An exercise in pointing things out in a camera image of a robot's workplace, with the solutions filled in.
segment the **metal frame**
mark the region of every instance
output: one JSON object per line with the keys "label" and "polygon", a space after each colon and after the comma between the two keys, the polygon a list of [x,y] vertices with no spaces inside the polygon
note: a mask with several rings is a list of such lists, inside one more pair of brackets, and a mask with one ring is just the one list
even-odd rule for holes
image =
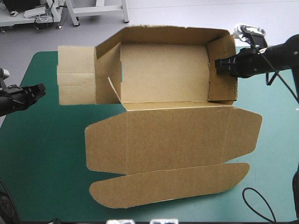
{"label": "metal frame", "polygon": [[74,26],[79,26],[80,16],[106,15],[106,14],[121,14],[124,15],[124,21],[129,22],[127,0],[121,0],[121,5],[104,6],[105,0],[97,0],[93,7],[76,8],[72,0],[65,0],[69,9],[71,20]]}

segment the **cardboard flap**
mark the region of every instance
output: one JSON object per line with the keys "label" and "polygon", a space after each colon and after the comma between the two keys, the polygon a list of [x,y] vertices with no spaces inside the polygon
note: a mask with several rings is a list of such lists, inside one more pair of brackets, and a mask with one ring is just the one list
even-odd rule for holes
{"label": "cardboard flap", "polygon": [[117,44],[95,64],[97,104],[117,104],[121,97],[121,44]]}
{"label": "cardboard flap", "polygon": [[223,161],[249,154],[256,148],[262,116],[232,107]]}
{"label": "cardboard flap", "polygon": [[61,105],[95,104],[94,47],[58,47],[57,83]]}
{"label": "cardboard flap", "polygon": [[90,186],[90,193],[106,207],[129,208],[220,193],[234,187],[248,171],[247,163],[159,170],[95,182]]}
{"label": "cardboard flap", "polygon": [[128,174],[222,163],[230,111],[226,105],[127,112]]}
{"label": "cardboard flap", "polygon": [[85,130],[86,164],[90,170],[127,172],[127,114],[122,113]]}
{"label": "cardboard flap", "polygon": [[217,75],[215,60],[236,54],[232,35],[225,36],[207,44],[210,59],[209,100],[237,100],[237,78],[228,74]]}

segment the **rounded cardboard flap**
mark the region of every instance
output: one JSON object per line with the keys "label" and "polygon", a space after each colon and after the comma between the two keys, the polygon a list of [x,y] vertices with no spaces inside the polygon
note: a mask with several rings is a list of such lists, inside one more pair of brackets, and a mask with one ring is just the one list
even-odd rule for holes
{"label": "rounded cardboard flap", "polygon": [[247,163],[159,170],[94,182],[90,194],[109,208],[216,194],[234,187],[249,171]]}

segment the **white equipment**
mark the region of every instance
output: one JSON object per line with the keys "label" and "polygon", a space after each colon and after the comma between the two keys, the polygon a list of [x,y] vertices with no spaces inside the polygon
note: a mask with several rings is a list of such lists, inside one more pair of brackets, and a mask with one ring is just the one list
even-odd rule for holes
{"label": "white equipment", "polygon": [[71,20],[74,26],[79,26],[80,16],[106,15],[106,14],[121,14],[123,13],[124,21],[129,22],[127,0],[121,0],[121,5],[105,6],[105,0],[97,0],[96,6],[75,8],[72,0],[65,0],[69,9]]}
{"label": "white equipment", "polygon": [[27,10],[24,12],[24,18],[29,18],[29,17],[33,17],[33,16],[38,16],[38,15],[42,15],[46,13],[46,7],[42,6],[42,7],[38,7],[38,8],[33,8],[30,10]]}

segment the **box side wall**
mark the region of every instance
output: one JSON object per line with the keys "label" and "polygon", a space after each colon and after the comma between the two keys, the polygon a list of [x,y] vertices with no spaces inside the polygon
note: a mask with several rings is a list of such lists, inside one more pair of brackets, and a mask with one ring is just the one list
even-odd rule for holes
{"label": "box side wall", "polygon": [[135,26],[124,28],[121,42],[204,45],[226,35],[229,35],[229,32],[222,29]]}
{"label": "box side wall", "polygon": [[57,83],[61,105],[96,103],[94,61],[94,47],[58,47]]}
{"label": "box side wall", "polygon": [[127,173],[127,113],[99,121],[85,130],[86,163],[93,171]]}
{"label": "box side wall", "polygon": [[95,63],[96,102],[97,104],[120,103],[121,96],[121,44],[116,44],[112,49],[98,58]]}
{"label": "box side wall", "polygon": [[237,79],[229,73],[217,75],[215,60],[236,54],[233,36],[228,35],[207,44],[210,60],[210,101],[237,100]]}
{"label": "box side wall", "polygon": [[144,111],[144,110],[165,110],[165,109],[182,109],[198,108],[211,106],[225,106],[224,104],[211,102],[169,102],[169,103],[124,103],[123,106],[127,111]]}

